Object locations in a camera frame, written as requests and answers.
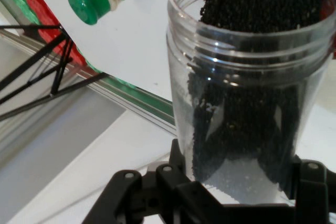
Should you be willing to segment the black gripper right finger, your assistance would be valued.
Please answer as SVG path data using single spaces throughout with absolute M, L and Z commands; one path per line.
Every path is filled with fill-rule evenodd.
M 330 214 L 335 213 L 335 172 L 321 162 L 293 160 L 290 199 L 291 223 L 330 223 Z

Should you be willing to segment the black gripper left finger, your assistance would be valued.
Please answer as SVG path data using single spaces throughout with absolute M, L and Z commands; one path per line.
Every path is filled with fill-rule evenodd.
M 83 222 L 143 223 L 145 217 L 159 215 L 164 223 L 213 223 L 220 208 L 202 184 L 186 177 L 184 157 L 174 139 L 168 162 L 145 175 L 116 172 Z

